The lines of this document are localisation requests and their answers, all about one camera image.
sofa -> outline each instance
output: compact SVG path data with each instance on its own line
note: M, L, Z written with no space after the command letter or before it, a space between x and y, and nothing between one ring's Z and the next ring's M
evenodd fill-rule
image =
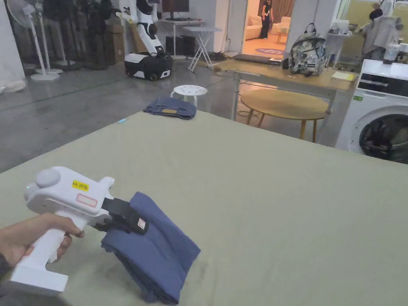
M259 16L248 16L246 24L245 40L259 38L262 30L262 18Z

folded blue cloth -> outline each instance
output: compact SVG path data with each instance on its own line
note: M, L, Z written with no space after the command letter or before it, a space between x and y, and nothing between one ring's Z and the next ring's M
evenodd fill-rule
M147 195L138 192L129 203L148 220L147 233L141 236L111 229L102 240L102 247L122 262L142 289L146 302L178 304L187 273L200 249Z
M149 104L143 111L153 115L178 117L189 120L195 117L197 107L179 99L158 98L157 101Z

camouflage backpack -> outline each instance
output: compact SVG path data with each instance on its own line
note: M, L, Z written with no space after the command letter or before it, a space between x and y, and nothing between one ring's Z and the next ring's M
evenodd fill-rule
M314 23L306 27L306 31L294 43L289 55L289 70L293 74L305 76L319 75L326 63L326 39L316 33Z

fan base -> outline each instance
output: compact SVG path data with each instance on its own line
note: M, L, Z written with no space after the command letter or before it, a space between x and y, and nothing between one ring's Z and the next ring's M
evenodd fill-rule
M36 69L35 71L37 73L42 73L42 69ZM51 69L45 69L45 73L46 74L53 74L53 73L60 74L60 73L63 73L63 71L61 69L51 68Z
M57 73L50 73L50 74L38 73L38 74L33 74L31 76L31 79L33 79L34 81L53 81L53 80L58 79L59 77L60 75Z
M55 62L56 64L58 64L58 65L60 65L60 66L68 66L68 61L67 60L59 60L59 61L57 61L57 62ZM74 65L75 64L75 62L73 61L73 60L70 60L69 61L69 64L70 65Z

folding table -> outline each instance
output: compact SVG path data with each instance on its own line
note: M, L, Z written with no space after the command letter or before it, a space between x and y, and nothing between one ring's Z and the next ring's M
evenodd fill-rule
M208 55L206 45L214 32L221 32L222 30L219 28L212 28L212 27L184 27L186 30L190 32L196 33L196 39L199 44L199 48L191 61L188 70L194 72L195 66L198 63L201 55L204 55L204 59L207 62L207 67L212 69L214 67L213 63L211 62L210 56Z

